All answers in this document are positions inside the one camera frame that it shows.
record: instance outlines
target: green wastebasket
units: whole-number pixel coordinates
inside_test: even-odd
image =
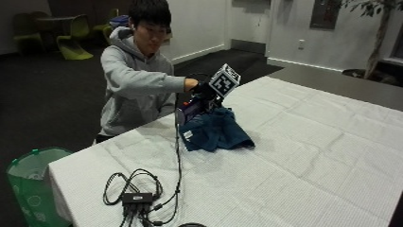
[[[43,179],[47,164],[70,153],[63,148],[34,149],[14,159],[7,167],[11,191],[30,227],[70,225],[57,214],[51,186]]]

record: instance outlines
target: young man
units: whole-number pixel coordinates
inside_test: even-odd
[[[128,27],[110,34],[100,64],[106,77],[106,105],[95,142],[156,120],[174,111],[175,94],[198,85],[174,77],[174,67],[159,54],[171,23],[166,0],[132,0]]]

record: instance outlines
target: dark floor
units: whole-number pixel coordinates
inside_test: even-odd
[[[1,226],[26,226],[6,180],[10,161],[33,148],[78,151],[99,131],[106,87],[102,49],[90,52],[94,58],[85,61],[65,61],[58,52],[0,56]],[[241,84],[280,69],[267,65],[260,54],[227,50],[175,65],[175,75],[212,75],[224,63],[241,76]]]

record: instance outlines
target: white tablecloth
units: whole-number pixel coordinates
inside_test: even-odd
[[[236,88],[224,106],[255,149],[188,152],[180,144],[178,215],[167,226],[388,226],[403,189],[401,112],[268,77]],[[114,172],[147,169],[163,185],[160,201],[171,196],[174,137],[168,115],[49,165],[57,208],[74,226],[119,225],[120,204],[102,202]],[[166,220],[172,206],[151,220]]]

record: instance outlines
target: denim fabric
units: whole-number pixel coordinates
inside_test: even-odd
[[[178,127],[179,136],[188,151],[216,148],[253,147],[253,143],[235,122],[233,112],[216,108],[211,113],[195,116]]]

